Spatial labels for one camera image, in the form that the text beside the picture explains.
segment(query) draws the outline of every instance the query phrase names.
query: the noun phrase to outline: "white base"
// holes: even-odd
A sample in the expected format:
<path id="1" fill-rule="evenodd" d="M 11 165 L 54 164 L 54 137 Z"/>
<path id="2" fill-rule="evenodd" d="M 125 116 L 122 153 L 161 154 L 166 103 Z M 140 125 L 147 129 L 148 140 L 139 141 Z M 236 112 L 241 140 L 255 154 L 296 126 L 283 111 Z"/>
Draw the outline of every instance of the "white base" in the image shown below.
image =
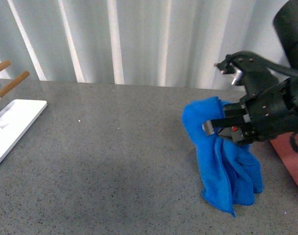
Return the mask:
<path id="1" fill-rule="evenodd" d="M 15 99 L 0 112 L 0 163 L 46 106 L 44 100 Z"/>

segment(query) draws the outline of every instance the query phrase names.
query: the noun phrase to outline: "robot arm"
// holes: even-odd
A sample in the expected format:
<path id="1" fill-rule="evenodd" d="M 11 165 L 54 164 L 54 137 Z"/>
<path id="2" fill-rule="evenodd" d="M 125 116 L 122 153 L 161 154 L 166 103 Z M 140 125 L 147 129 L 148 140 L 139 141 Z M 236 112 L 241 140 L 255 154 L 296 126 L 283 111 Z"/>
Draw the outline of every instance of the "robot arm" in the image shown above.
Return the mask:
<path id="1" fill-rule="evenodd" d="M 214 131 L 235 144 L 275 139 L 298 133 L 298 0 L 288 1 L 274 19 L 285 53 L 293 68 L 283 67 L 249 51 L 240 51 L 215 66 L 222 74 L 233 74 L 233 85 L 244 86 L 246 95 L 238 103 L 223 107 L 225 118 L 203 124 L 206 134 Z M 280 82 L 270 70 L 290 76 Z M 291 138 L 293 149 L 298 147 Z"/>

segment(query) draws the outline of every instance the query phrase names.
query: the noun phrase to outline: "blue microfiber cloth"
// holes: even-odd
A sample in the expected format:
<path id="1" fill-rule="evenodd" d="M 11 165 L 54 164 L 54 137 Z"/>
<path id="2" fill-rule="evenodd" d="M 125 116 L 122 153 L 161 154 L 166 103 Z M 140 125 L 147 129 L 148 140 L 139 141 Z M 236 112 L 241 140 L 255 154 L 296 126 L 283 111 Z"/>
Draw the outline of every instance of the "blue microfiber cloth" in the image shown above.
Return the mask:
<path id="1" fill-rule="evenodd" d="M 215 208 L 235 217 L 233 204 L 252 205 L 254 193 L 263 190 L 260 163 L 249 152 L 249 145 L 237 146 L 215 132 L 206 136 L 202 124 L 223 118 L 218 97 L 193 101 L 182 114 L 183 126 L 196 145 L 197 161 L 204 184 L 202 196 Z"/>

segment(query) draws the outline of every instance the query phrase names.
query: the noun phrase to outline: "black cable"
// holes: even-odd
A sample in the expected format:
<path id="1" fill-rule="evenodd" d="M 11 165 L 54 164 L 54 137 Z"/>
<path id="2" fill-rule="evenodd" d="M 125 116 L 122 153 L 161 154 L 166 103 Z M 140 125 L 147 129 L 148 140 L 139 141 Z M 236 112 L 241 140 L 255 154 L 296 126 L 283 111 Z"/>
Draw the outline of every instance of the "black cable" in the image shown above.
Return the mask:
<path id="1" fill-rule="evenodd" d="M 278 72 L 278 73 L 281 73 L 281 74 L 287 75 L 287 76 L 298 77 L 298 70 L 288 68 L 288 67 L 285 67 L 282 65 L 278 65 L 278 64 L 271 62 L 270 60 L 268 60 L 256 53 L 253 53 L 251 51 L 243 50 L 243 51 L 239 51 L 234 54 L 231 54 L 231 55 L 227 55 L 225 60 L 222 61 L 222 63 L 224 62 L 227 65 L 229 65 L 235 58 L 242 57 L 242 56 L 247 56 L 253 60 L 256 60 L 258 63 L 262 64 L 263 66 L 265 66 L 275 72 Z"/>
<path id="2" fill-rule="evenodd" d="M 296 140 L 295 140 L 295 136 L 298 134 L 298 131 L 294 132 L 291 136 L 290 136 L 290 144 L 291 144 L 291 147 L 292 149 L 298 153 L 298 145 L 296 143 Z"/>

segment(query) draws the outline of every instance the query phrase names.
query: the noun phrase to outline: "speckled gray table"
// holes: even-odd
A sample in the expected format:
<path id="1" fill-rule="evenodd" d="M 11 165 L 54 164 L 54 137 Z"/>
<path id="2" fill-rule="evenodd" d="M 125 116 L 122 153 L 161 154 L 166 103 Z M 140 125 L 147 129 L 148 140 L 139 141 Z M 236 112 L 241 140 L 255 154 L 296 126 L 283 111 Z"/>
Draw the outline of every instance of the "speckled gray table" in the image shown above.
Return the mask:
<path id="1" fill-rule="evenodd" d="M 237 218 L 201 198 L 191 100 L 241 92 L 24 81 L 0 101 L 47 108 L 0 164 L 0 235 L 298 234 L 298 188 L 269 142 L 265 189 Z"/>

